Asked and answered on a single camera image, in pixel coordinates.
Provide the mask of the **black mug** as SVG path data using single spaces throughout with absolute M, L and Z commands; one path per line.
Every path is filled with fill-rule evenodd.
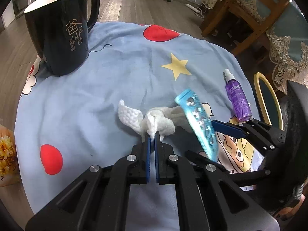
M 99 8 L 100 0 L 36 0 L 24 10 L 32 43 L 50 73 L 69 74 L 87 59 Z

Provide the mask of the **yellow-rimmed teal trash bin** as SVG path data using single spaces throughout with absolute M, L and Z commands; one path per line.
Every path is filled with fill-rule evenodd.
M 262 121 L 280 130 L 284 130 L 281 107 L 273 87 L 260 72 L 254 75 L 253 81 Z

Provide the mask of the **teal blister pill pack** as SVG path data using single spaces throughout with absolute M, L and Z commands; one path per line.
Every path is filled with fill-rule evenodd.
M 218 160 L 216 134 L 197 94 L 186 89 L 174 100 L 182 108 L 208 159 L 216 162 Z

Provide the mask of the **white tissue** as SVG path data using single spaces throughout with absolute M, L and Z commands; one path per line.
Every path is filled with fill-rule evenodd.
M 154 107 L 146 114 L 140 110 L 127 107 L 123 100 L 119 101 L 118 116 L 120 121 L 134 130 L 142 138 L 149 135 L 151 140 L 155 138 L 156 132 L 159 132 L 160 140 L 175 133 L 177 127 L 192 133 L 193 130 L 180 106 Z

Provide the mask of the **wooden chair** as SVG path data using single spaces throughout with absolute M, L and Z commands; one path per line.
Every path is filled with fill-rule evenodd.
M 266 32 L 285 11 L 289 0 L 202 0 L 202 4 L 210 10 L 208 18 L 200 25 L 203 37 L 212 33 L 228 12 L 243 19 L 252 29 L 252 33 L 232 50 L 233 55 L 238 55 L 257 40 L 268 45 Z

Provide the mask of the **white power strip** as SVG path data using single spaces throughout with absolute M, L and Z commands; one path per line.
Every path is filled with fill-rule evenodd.
M 204 18 L 203 11 L 200 7 L 194 7 L 190 4 L 185 4 L 185 6 L 192 10 L 197 17 Z

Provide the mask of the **light blue cartoon cloth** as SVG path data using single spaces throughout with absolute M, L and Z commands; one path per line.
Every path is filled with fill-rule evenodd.
M 189 88 L 210 118 L 235 123 L 223 76 L 229 69 L 258 116 L 238 61 L 220 46 L 121 22 L 97 23 L 89 46 L 88 59 L 71 74 L 55 77 L 40 66 L 35 85 L 19 101 L 15 141 L 35 213 L 91 165 L 114 164 L 141 140 L 120 121 L 119 101 L 145 115 L 154 107 L 175 107 L 175 97 Z

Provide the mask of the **purple spray bottle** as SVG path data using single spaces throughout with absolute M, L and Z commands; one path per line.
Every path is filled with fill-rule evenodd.
M 252 117 L 251 108 L 240 83 L 229 69 L 226 68 L 223 73 L 226 81 L 227 96 L 231 101 L 235 117 L 240 123 L 250 120 Z

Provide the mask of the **yellow flower cushion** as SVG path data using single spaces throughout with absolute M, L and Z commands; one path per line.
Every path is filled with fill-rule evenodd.
M 0 186 L 5 187 L 20 181 L 14 133 L 0 127 Z

